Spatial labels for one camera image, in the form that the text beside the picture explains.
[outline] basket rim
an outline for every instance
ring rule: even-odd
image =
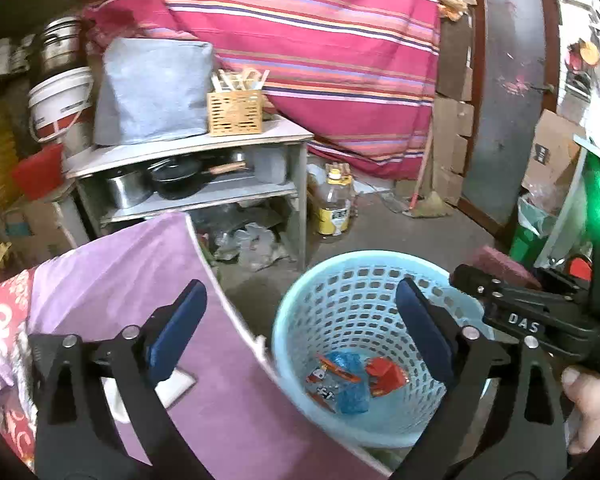
[[[418,428],[422,427],[422,430],[424,430],[427,423],[417,424],[411,431],[408,431],[404,434],[387,435],[377,431],[354,428],[347,424],[342,418],[328,413],[324,409],[320,408],[318,404],[313,402],[305,393],[303,384],[293,372],[291,360],[288,357],[289,348],[287,345],[287,338],[284,336],[291,324],[292,316],[289,314],[294,308],[294,302],[296,298],[299,297],[300,291],[302,291],[308,282],[312,281],[320,273],[336,264],[342,264],[349,260],[358,259],[360,257],[369,257],[371,259],[382,258],[383,256],[390,256],[392,258],[397,257],[403,260],[408,260],[411,263],[417,263],[424,267],[428,267],[432,272],[438,274],[440,278],[448,279],[449,277],[449,273],[445,269],[442,269],[441,267],[417,256],[398,253],[397,251],[353,251],[329,258],[305,272],[286,292],[284,298],[280,302],[280,307],[278,308],[276,320],[273,325],[271,341],[272,353],[276,368],[278,370],[278,375],[280,376],[280,387],[288,395],[294,406],[310,421],[319,425],[321,429],[329,434],[332,434],[333,436],[336,436],[337,438],[341,438],[349,443],[358,444],[359,446],[386,448],[411,447],[420,437],[421,431],[419,431]],[[484,390],[482,391],[483,395],[488,387],[489,382],[490,380],[487,380],[485,383]]]

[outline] brown door frame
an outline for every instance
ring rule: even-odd
[[[484,0],[477,0],[474,9],[474,48],[472,49],[472,69],[474,79],[472,86],[472,104],[474,106],[474,124],[472,136],[468,139],[467,155],[464,161],[464,173],[469,167],[474,145],[478,135],[478,123],[480,120],[480,105],[482,104],[482,87],[484,85],[485,54],[486,54],[486,10]],[[553,85],[554,92],[547,92],[542,98],[542,109],[555,112],[558,101],[558,82],[560,77],[560,35],[558,33],[558,22],[560,13],[558,0],[542,0],[542,12],[544,13],[544,41],[546,55],[544,60],[544,85]],[[509,222],[501,225],[475,205],[462,196],[458,202],[458,209],[471,218],[474,222],[485,228],[491,235],[503,242],[508,241],[513,234],[517,224],[515,209]]]

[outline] human hand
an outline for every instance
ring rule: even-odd
[[[562,372],[562,388],[582,414],[582,424],[569,444],[569,453],[585,453],[600,436],[600,376],[568,367]]]

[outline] laundry basket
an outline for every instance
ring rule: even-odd
[[[296,407],[327,433],[366,447],[409,447],[417,441],[445,393],[433,380],[395,307],[398,282],[410,276],[432,304],[461,326],[493,339],[480,303],[448,284],[449,274],[420,258],[390,251],[360,251],[331,258],[302,275],[282,300],[273,329],[280,384]],[[316,353],[387,356],[407,370],[403,388],[371,399],[360,415],[328,412],[306,394]]]

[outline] striped fabric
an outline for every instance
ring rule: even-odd
[[[108,0],[94,38],[199,38],[226,68],[270,70],[275,107],[310,149],[369,174],[414,178],[434,95],[436,0]]]

